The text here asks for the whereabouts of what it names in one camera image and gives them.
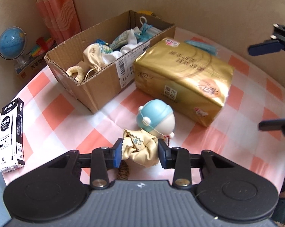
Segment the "cardboard box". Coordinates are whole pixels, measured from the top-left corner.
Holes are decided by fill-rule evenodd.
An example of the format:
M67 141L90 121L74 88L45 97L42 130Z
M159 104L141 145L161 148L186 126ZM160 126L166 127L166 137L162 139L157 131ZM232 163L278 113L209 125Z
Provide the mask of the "cardboard box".
M83 51L97 39L111 43L124 31L141 27L143 16L141 13L130 10L111 19L106 19L72 36L45 55L45 61L57 81L92 113L100 110L133 81L133 62L163 38L174 37L175 25L146 15L146 23L159 29L159 34L114 60L82 82L78 82L74 77L67 75L67 69L82 63L84 61Z

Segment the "brown hair scrunchie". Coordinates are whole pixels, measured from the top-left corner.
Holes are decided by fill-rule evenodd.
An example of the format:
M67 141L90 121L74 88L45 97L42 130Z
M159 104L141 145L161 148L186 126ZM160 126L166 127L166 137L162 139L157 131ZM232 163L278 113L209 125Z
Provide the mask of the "brown hair scrunchie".
M117 180L128 180L130 175L129 166L125 160L122 160L116 175Z

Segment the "gold tissue pack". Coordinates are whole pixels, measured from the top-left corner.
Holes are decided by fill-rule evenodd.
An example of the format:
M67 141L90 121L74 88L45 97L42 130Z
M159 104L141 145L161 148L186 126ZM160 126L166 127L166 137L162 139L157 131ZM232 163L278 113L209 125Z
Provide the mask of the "gold tissue pack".
M136 88L208 127L225 106L234 68L208 52L166 37L133 63Z

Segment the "white knotted cloth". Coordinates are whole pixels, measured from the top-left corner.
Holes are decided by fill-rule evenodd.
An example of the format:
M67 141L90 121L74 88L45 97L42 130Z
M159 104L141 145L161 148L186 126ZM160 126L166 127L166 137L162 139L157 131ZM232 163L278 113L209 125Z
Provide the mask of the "white knotted cloth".
M130 52L131 50L137 48L138 46L142 45L142 42L138 42L136 35L140 32L138 27L135 27L133 29L130 29L130 33L128 36L128 42L126 45L122 46L121 48L118 48L116 50L113 50L110 55L106 55L105 58L109 60L110 63L113 63L118 58L122 57L126 53Z

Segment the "black white pen box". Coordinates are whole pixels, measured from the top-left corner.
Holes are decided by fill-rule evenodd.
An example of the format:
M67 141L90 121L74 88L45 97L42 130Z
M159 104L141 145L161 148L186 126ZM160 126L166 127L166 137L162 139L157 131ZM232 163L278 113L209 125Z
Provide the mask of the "black white pen box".
M7 173L25 165L22 117L24 102L11 101L0 112L0 172Z

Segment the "blue desk globe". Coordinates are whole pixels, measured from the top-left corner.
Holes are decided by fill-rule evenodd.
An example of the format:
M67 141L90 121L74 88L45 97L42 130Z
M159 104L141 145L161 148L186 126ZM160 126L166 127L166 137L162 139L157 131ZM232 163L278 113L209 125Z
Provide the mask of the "blue desk globe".
M8 61L16 61L18 68L26 62L23 56L26 44L26 32L17 26L9 27L0 36L0 57Z

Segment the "blue embroidered sachet with tassel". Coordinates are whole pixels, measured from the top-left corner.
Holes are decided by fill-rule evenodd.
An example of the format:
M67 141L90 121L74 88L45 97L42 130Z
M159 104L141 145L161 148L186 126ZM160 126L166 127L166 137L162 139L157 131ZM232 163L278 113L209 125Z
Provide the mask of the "blue embroidered sachet with tassel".
M95 43L108 46L112 50L116 50L118 48L121 48L122 46L126 45L128 42L128 36L129 36L130 30L126 30L123 33L121 33L115 40L113 40L112 43L107 43L103 40L97 39Z

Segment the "colourful rainbow toy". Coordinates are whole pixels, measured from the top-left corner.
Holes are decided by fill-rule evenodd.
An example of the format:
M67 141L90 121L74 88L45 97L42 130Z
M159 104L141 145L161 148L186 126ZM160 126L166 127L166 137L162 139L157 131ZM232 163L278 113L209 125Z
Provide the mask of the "colourful rainbow toy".
M52 37L44 38L39 37L36 40L36 45L30 51L29 55L32 57L38 57L44 53L47 53L50 49L55 46L56 42Z

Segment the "blue face mask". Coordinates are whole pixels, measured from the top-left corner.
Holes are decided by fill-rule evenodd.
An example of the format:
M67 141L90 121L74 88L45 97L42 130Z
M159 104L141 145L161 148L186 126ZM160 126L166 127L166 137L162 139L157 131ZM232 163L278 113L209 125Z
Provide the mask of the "blue face mask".
M162 31L152 25L148 24L147 18L145 16L141 16L139 18L140 23L142 24L141 28L139 29L140 32L136 35L137 41L140 43L144 43L154 36L162 33Z
M211 55L214 55L214 56L217 55L217 50L216 50L216 48L213 45L209 45L209 44L206 44L206 43L203 43L203 42L198 42L198 41L195 41L195 40L185 40L184 42L189 44L189 45L192 45L194 47L197 47L197 48L199 48L199 49L201 49L203 51L206 51L206 52L208 52Z

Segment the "blue white round toy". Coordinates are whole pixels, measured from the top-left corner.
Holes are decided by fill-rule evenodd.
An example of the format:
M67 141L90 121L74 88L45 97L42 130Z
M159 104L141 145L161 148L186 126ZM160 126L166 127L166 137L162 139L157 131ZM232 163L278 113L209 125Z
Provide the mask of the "blue white round toy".
M157 138L173 138L175 115L173 109L162 100L151 100L138 108L137 125Z

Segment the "orange patterned curtain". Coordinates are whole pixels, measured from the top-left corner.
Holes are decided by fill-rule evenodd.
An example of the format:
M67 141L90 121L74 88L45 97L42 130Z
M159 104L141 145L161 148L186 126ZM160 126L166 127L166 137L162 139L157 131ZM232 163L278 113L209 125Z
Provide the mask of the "orange patterned curtain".
M57 44L81 32L73 0L35 0L38 11Z

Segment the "cream drawstring pouch with tassel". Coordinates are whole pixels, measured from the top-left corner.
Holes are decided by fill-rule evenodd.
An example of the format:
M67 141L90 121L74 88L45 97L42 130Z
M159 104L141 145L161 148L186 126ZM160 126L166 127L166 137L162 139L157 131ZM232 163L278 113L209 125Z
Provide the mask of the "cream drawstring pouch with tassel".
M93 43L83 51L83 59L85 63L90 65L92 70L99 72L102 68L110 64L105 56L110 55L112 52L113 50L106 45Z

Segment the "checkered pink tablecloth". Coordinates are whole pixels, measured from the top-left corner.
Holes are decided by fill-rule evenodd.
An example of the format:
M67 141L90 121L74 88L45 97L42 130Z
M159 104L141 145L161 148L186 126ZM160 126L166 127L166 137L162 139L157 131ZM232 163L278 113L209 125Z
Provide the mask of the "checkered pink tablecloth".
M211 150L268 179L281 188L285 178L285 137L279 131L260 131L263 120L285 118L285 89L243 58L216 46L233 66L229 96L215 120L204 127L172 106L180 92L171 85L164 100L131 84L96 113L71 96L49 68L35 77L18 97L22 118L25 165L4 174L6 183L69 150L90 153L123 138L123 161L130 179L171 180L156 156L159 138L192 154Z

